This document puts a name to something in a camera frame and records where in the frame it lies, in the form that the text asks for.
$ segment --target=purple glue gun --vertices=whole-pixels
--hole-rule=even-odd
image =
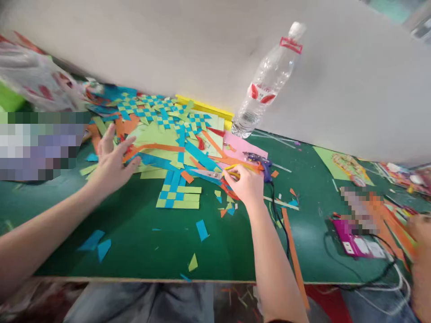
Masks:
[[[269,171],[269,168],[273,165],[272,161],[255,153],[247,153],[247,152],[242,152],[242,153],[246,156],[246,159],[248,159],[250,162],[259,162],[262,165],[262,167],[264,168],[265,183],[269,183],[273,181],[273,178],[271,177],[271,172]]]

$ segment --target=person's leg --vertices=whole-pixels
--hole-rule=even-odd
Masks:
[[[149,322],[213,323],[213,284],[164,284],[154,300]]]
[[[64,322],[131,322],[138,315],[148,319],[157,287],[147,283],[90,283]]]

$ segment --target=green table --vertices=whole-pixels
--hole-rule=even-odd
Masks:
[[[288,209],[288,215],[304,281],[360,283],[378,276],[386,265],[384,260],[354,260],[344,253],[328,216],[333,212],[346,214],[349,210],[313,147],[302,144],[297,147],[302,149],[299,151],[261,137],[250,137],[249,142],[267,150],[274,163],[292,171],[278,169],[280,174],[274,183],[276,196],[281,193],[283,201],[290,201],[290,188],[299,194],[300,211]],[[0,182],[0,233],[7,231],[6,220],[18,226],[82,187],[85,178],[79,170],[91,164],[85,161],[91,152],[91,144],[84,144],[77,167],[49,182],[31,185]],[[369,176],[376,184],[372,189],[379,194],[387,194],[389,188],[405,193],[375,174]],[[234,216],[226,214],[221,218],[218,208],[226,206],[226,194],[222,193],[223,204],[220,204],[214,195],[219,187],[195,179],[191,185],[202,186],[199,210],[156,209],[162,185],[162,179],[142,180],[139,174],[133,175],[76,229],[36,275],[172,280],[181,279],[182,273],[193,280],[254,281],[251,229],[244,205],[239,203]],[[270,196],[268,187],[265,195]],[[409,196],[406,199],[407,205],[431,210],[431,205],[423,200],[409,200]],[[196,229],[196,222],[201,219],[210,235],[203,242]],[[96,251],[76,251],[96,229],[106,232],[102,240],[112,239],[103,263],[98,262]],[[283,230],[277,232],[285,247]],[[198,268],[189,273],[188,262],[194,253]]]

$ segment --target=person's right hand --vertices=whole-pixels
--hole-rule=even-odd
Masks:
[[[223,175],[235,194],[244,202],[246,206],[253,203],[261,203],[264,200],[264,178],[243,165],[237,165],[229,170],[238,173],[241,177],[235,180],[224,170]]]

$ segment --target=white wall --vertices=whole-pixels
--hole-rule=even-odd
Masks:
[[[14,0],[17,30],[105,82],[235,111],[260,61],[304,22],[304,51],[261,129],[363,158],[431,160],[431,49],[355,0]]]

